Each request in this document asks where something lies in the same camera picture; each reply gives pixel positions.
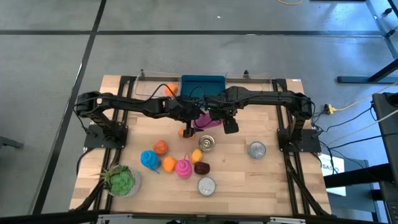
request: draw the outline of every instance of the dark brown toy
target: dark brown toy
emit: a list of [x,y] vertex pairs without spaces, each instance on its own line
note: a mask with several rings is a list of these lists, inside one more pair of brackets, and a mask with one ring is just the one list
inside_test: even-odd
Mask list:
[[197,162],[193,167],[195,173],[203,175],[210,172],[210,165],[205,162]]

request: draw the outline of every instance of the gray floor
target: gray floor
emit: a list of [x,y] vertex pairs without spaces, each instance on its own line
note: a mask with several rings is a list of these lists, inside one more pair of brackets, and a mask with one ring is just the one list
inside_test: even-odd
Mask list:
[[[385,2],[374,2],[377,13]],[[99,0],[3,1],[0,29],[91,29]],[[398,25],[390,14],[386,29]],[[304,0],[299,6],[276,1],[108,1],[101,30],[377,30],[365,3]],[[0,35],[0,135],[25,142],[25,148],[0,151],[0,216],[29,212],[38,178],[72,89],[88,37]],[[135,75],[139,69],[179,74],[268,73],[272,78],[300,78],[306,95],[321,108],[343,107],[383,85],[338,85],[338,75],[371,75],[392,61],[379,37],[283,37],[236,35],[97,36],[80,92],[98,90],[102,76]],[[318,124],[327,127],[367,109],[370,100]],[[371,123],[370,114],[351,125],[321,135],[326,143]],[[377,126],[345,141],[379,134]],[[84,132],[76,118],[68,127],[44,212],[69,206],[75,165]],[[387,161],[380,139],[340,151],[371,165]],[[369,214],[333,208],[342,217]]]

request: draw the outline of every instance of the potted plant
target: potted plant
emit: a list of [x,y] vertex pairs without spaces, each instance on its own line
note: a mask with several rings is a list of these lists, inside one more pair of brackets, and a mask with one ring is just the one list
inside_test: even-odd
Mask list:
[[104,189],[113,196],[133,196],[141,185],[141,177],[138,171],[129,166],[115,165],[99,175],[104,180]]

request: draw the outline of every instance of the white label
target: white label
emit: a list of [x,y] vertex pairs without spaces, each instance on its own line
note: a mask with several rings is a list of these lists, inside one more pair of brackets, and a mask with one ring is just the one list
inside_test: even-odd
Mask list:
[[[333,158],[333,165],[334,165],[337,173],[344,172],[344,159],[337,158],[334,156],[332,158]],[[331,167],[330,156],[326,155],[326,154],[321,154],[319,156],[319,159],[322,161],[322,175],[323,176],[332,175],[333,168]],[[333,188],[326,189],[326,191],[329,193],[337,194],[337,195],[341,195],[341,196],[346,195],[346,187],[333,187]]]

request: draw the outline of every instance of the pink toy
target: pink toy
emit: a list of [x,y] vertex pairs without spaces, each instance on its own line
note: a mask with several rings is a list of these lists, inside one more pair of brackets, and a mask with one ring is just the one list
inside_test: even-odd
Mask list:
[[175,172],[183,179],[188,179],[192,175],[192,166],[189,162],[189,155],[186,154],[184,159],[181,159],[175,165]]
[[192,121],[192,126],[199,129],[208,129],[223,124],[222,120],[212,121],[210,114],[201,114],[198,119]]

